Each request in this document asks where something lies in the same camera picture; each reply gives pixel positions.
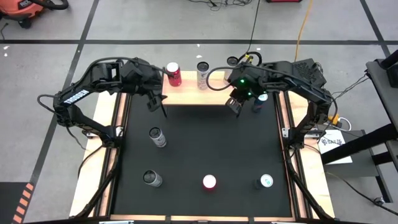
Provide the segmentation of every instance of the black stand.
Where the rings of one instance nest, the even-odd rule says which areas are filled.
[[[360,152],[362,150],[366,150],[373,146],[380,145],[382,143],[387,142],[388,140],[393,140],[397,138],[398,138],[398,132],[394,127],[394,125],[387,124],[379,129],[372,131],[369,134],[366,134],[360,138],[355,139],[354,141],[347,142],[346,144],[339,146],[334,150],[330,150],[326,153],[323,153],[321,156],[322,163],[328,164],[330,162]],[[385,152],[382,154],[383,155],[378,154],[373,156],[375,165],[383,164],[386,162],[392,162],[392,157],[389,152]]]
[[[385,60],[375,60],[366,64],[366,75],[372,80],[391,123],[322,154],[322,163],[328,164],[369,149],[372,162],[379,173],[376,180],[386,202],[392,202],[392,199],[378,165],[393,162],[398,171],[398,88],[391,87],[387,76],[387,70],[397,62],[398,50]],[[371,147],[382,143],[386,144],[388,151],[374,155]]]

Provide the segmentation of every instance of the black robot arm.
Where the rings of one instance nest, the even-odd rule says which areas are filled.
[[[113,62],[102,62],[115,59]],[[68,128],[78,126],[85,133],[98,135],[105,147],[116,147],[116,127],[103,126],[86,117],[75,103],[91,93],[103,91],[110,94],[138,94],[148,97],[148,109],[154,111],[166,97],[161,94],[163,74],[160,72],[165,71],[139,58],[115,57],[96,60],[79,81],[54,96],[53,108],[57,122]]]
[[[251,64],[251,60],[234,67],[228,78],[234,90],[226,102],[240,114],[245,101],[273,91],[292,91],[309,101],[307,114],[296,127],[285,130],[288,147],[303,148],[304,136],[316,125],[327,122],[333,97],[323,88],[326,83],[319,64],[312,59],[295,63],[286,61]]]

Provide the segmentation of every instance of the paper sign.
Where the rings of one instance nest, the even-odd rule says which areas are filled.
[[[345,144],[343,135],[339,130],[326,130],[326,134],[321,138],[318,143],[319,150],[321,154],[328,152],[342,144]],[[330,162],[329,164],[343,164],[343,163],[351,163],[353,160],[351,156],[347,156],[345,158],[339,159],[334,162]]]

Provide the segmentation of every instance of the gray floor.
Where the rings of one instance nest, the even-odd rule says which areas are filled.
[[[47,11],[29,30],[21,29],[14,21],[0,21],[0,27],[9,23],[3,31],[6,40],[22,41],[20,44],[0,42],[1,182],[29,181],[51,120],[51,114],[36,103],[36,97],[42,93],[54,94],[62,88],[90,9],[98,0],[69,2],[70,9]],[[308,2],[267,4],[261,0],[254,39],[295,40]],[[398,40],[395,13],[398,2],[366,2],[383,38]],[[194,70],[202,60],[211,67],[225,65],[227,57],[247,50],[247,44],[228,44],[226,40],[250,39],[256,4],[254,0],[245,7],[223,7],[213,12],[205,4],[186,0],[99,0],[87,40],[211,39],[224,44],[201,44],[200,41],[197,44],[109,45],[105,41],[98,45],[85,44],[77,54],[80,58],[73,81],[83,75],[93,60],[109,56],[140,57],[158,66],[176,61],[182,70]],[[343,90],[364,75],[366,62],[384,57],[380,45],[346,45],[344,42],[377,40],[360,0],[314,1],[302,39],[342,40],[340,45],[300,46],[299,59],[311,57],[322,64],[330,91]],[[62,45],[40,41],[25,44],[23,40],[75,41]],[[393,52],[398,45],[388,48]],[[264,61],[293,60],[295,45],[253,44],[251,50],[259,51]],[[92,95],[79,102],[87,116],[93,116],[97,98],[98,95]],[[339,114],[348,118],[354,129],[369,132],[389,122],[369,81],[339,98],[338,107]],[[72,131],[85,142],[78,129]],[[386,149],[379,146],[374,150]],[[83,151],[66,129],[57,126],[25,222],[68,218],[82,157]],[[392,164],[381,169],[396,202],[398,174]],[[354,194],[344,183],[332,177],[327,179],[336,217],[354,222],[398,222],[397,217]],[[374,178],[349,181],[370,197],[381,195]],[[398,203],[386,206],[398,210]]]

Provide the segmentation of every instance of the silver can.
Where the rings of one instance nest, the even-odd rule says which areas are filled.
[[[142,176],[144,183],[153,187],[160,187],[163,183],[163,178],[153,170],[147,170]]]
[[[236,57],[232,56],[232,57],[229,57],[229,58],[226,59],[226,63],[227,63],[230,67],[235,67],[235,66],[238,65],[238,59],[237,59]],[[228,78],[229,78],[229,76],[231,75],[232,71],[233,71],[232,69],[227,69],[227,70],[224,72],[224,83],[225,83],[225,85],[228,85],[228,84],[229,84]]]
[[[209,64],[206,62],[199,62],[197,65],[198,69],[198,89],[199,90],[206,90],[207,89],[207,84],[206,84],[206,78],[209,73]]]
[[[160,128],[151,128],[149,130],[149,137],[153,140],[157,147],[165,147],[167,144],[166,137]]]

